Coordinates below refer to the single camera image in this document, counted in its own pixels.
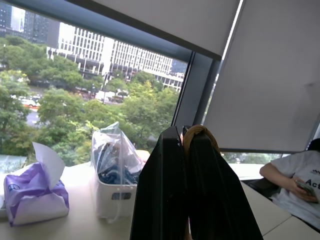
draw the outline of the white desk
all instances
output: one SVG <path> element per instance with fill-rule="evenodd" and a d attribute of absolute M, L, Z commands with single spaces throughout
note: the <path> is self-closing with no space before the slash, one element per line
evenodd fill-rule
<path fill-rule="evenodd" d="M 77 175 L 71 181 L 66 176 L 75 169 Z M 63 173 L 61 180 L 67 186 L 70 201 L 67 217 L 19 227 L 10 227 L 6 220 L 0 220 L 0 240 L 129 240 L 131 219 L 107 224 L 96 217 L 87 172 L 86 166 L 79 165 L 67 168 Z M 319 233 L 312 228 L 244 183 L 242 187 L 265 240 L 320 239 Z"/>

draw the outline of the roller blind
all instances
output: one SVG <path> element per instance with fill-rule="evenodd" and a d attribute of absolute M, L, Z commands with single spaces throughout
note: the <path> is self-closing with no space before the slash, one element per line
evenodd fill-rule
<path fill-rule="evenodd" d="M 94 0 L 223 55 L 239 0 Z"/>
<path fill-rule="evenodd" d="M 205 125 L 227 149 L 303 151 L 320 115 L 320 1 L 247 0 Z"/>

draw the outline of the tissue box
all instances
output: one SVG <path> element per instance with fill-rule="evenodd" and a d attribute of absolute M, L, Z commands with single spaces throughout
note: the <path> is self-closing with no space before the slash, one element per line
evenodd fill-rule
<path fill-rule="evenodd" d="M 4 179 L 4 200 L 11 226 L 47 221 L 69 213 L 69 196 L 60 177 L 65 163 L 49 147 L 33 143 L 37 163 Z"/>

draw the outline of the person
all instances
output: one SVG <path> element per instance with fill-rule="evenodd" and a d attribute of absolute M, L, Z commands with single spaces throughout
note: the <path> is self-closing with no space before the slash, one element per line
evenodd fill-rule
<path fill-rule="evenodd" d="M 281 187 L 280 193 L 271 197 L 276 205 L 320 230 L 320 138 L 313 140 L 307 151 L 264 165 L 260 174 Z"/>

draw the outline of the white plastic container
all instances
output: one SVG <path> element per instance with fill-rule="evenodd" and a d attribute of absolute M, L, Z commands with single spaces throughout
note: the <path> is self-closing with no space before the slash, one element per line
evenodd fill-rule
<path fill-rule="evenodd" d="M 94 167 L 91 193 L 98 217 L 113 223 L 134 214 L 137 185 L 106 184 L 99 180 Z"/>

